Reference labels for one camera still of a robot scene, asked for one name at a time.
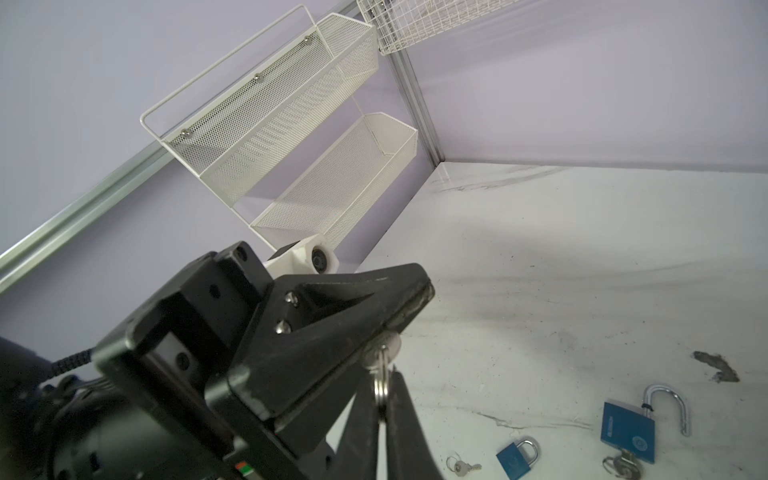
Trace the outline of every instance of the white marble surface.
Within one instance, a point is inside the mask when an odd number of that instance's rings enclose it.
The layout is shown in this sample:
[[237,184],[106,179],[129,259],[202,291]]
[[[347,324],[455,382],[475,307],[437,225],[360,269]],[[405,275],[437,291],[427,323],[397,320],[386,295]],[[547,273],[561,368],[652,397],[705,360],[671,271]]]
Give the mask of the white marble surface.
[[360,270],[408,262],[437,294],[396,365],[446,478],[456,453],[506,478],[495,454],[522,435],[542,447],[526,480],[611,478],[603,401],[652,382],[688,398],[693,435],[658,395],[644,478],[764,478],[768,175],[442,164]]

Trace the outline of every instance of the white wire basket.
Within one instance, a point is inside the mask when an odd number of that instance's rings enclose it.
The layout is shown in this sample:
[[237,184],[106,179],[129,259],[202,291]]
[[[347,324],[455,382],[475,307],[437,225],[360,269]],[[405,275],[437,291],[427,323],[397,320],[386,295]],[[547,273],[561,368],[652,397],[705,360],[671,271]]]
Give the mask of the white wire basket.
[[379,50],[387,55],[517,1],[357,0],[357,5],[376,26]]
[[272,248],[322,233],[335,249],[416,156],[418,131],[363,115],[250,227]]
[[[311,26],[253,67],[167,133],[147,116],[216,66],[303,9]],[[315,23],[304,5],[211,65],[141,115],[141,124],[187,169],[232,207],[335,111],[379,67],[373,27],[331,14]]]

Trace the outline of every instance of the white mesh shelf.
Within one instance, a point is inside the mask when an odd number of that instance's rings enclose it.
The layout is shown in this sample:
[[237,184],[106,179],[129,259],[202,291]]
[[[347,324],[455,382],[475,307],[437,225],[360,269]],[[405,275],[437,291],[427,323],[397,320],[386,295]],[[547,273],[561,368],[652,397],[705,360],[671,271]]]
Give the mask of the white mesh shelf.
[[357,0],[357,5],[378,29],[379,50],[386,55],[517,1]]
[[417,130],[367,114],[251,224],[277,249],[316,233],[336,248],[416,155]]
[[[301,8],[309,29],[213,100],[202,99],[194,114],[166,134],[147,126],[149,114]],[[337,14],[315,24],[300,5],[145,112],[141,123],[232,207],[378,67],[371,25]]]

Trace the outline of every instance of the marble tabletop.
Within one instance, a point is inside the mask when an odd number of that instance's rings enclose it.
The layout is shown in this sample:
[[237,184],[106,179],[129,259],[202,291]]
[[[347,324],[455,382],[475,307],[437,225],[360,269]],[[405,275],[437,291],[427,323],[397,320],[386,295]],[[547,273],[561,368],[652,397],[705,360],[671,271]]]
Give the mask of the marble tabletop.
[[410,262],[436,296],[395,364],[445,478],[454,455],[505,479],[495,455],[525,435],[526,480],[611,478],[603,402],[639,406],[654,382],[693,433],[657,395],[644,478],[764,478],[768,175],[444,163],[359,270]]

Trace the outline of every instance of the black speck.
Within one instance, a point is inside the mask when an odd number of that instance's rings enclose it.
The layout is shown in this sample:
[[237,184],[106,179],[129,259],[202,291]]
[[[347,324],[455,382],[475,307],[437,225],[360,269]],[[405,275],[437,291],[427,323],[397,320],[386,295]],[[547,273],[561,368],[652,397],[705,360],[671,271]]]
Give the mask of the black speck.
[[728,365],[728,362],[726,362],[722,356],[717,354],[710,355],[706,352],[694,352],[692,357],[699,362],[706,363],[707,365],[720,370],[718,373],[715,373],[714,377],[712,377],[712,380],[715,382],[740,382],[736,370],[730,368],[730,365]]

